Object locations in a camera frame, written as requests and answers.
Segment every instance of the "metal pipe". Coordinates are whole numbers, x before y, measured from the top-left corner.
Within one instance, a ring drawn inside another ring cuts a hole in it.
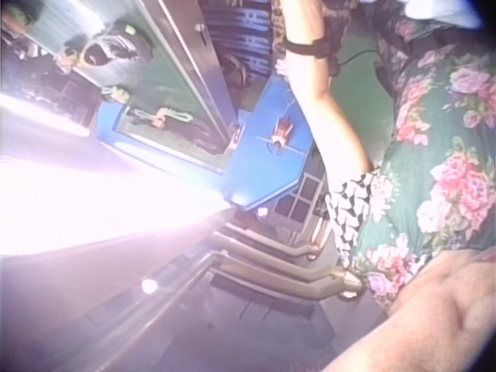
[[[346,270],[342,267],[324,267],[322,269],[305,269],[284,260],[280,260],[270,254],[261,252],[241,243],[240,241],[226,236],[221,232],[215,231],[211,238],[220,248],[227,250],[230,253],[238,253],[239,255],[252,260],[253,262],[265,266],[268,269],[275,270],[288,277],[312,283],[324,277],[343,278]]]
[[[226,257],[217,272],[227,274],[229,277],[237,277],[242,281],[271,291],[313,301],[332,297],[344,290],[344,283],[341,279],[328,278],[327,281],[317,283],[301,283],[251,266],[232,257]]]
[[[58,368],[57,372],[80,370],[84,372],[104,372],[114,370],[126,354],[161,320],[196,284],[217,264],[224,255],[211,252],[205,255],[189,270],[182,271],[180,277],[167,286],[167,293],[149,307],[131,315],[125,323],[116,327],[101,342],[79,354],[69,363]]]
[[[268,246],[269,248],[276,250],[277,252],[281,252],[291,257],[301,257],[306,256],[308,254],[318,255],[321,252],[321,248],[313,244],[305,244],[304,246],[296,246],[290,247],[283,243],[279,243],[276,240],[271,238],[267,238],[264,235],[259,234],[258,232],[254,232],[248,229],[241,229],[240,227],[233,225],[232,223],[226,224],[228,229],[239,233],[247,238],[255,240],[256,242]]]

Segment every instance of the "floral dress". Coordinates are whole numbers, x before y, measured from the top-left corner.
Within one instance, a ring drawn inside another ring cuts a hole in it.
[[[406,19],[396,1],[374,6],[405,41],[448,27]],[[393,139],[380,168],[332,191],[327,203],[344,266],[388,308],[439,252],[495,244],[496,60],[494,45],[483,43],[414,60],[383,36],[378,48],[393,88]],[[368,203],[359,218],[342,202],[350,189]]]

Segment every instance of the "wire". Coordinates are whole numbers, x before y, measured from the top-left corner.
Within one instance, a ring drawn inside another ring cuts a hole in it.
[[[362,50],[361,52],[355,54],[354,56],[351,56],[350,58],[348,58],[344,62],[341,62],[339,65],[340,66],[344,66],[345,64],[348,64],[349,62],[351,62],[355,58],[357,58],[357,57],[359,57],[359,56],[361,56],[362,54],[365,54],[365,53],[377,53],[377,51],[375,49]]]

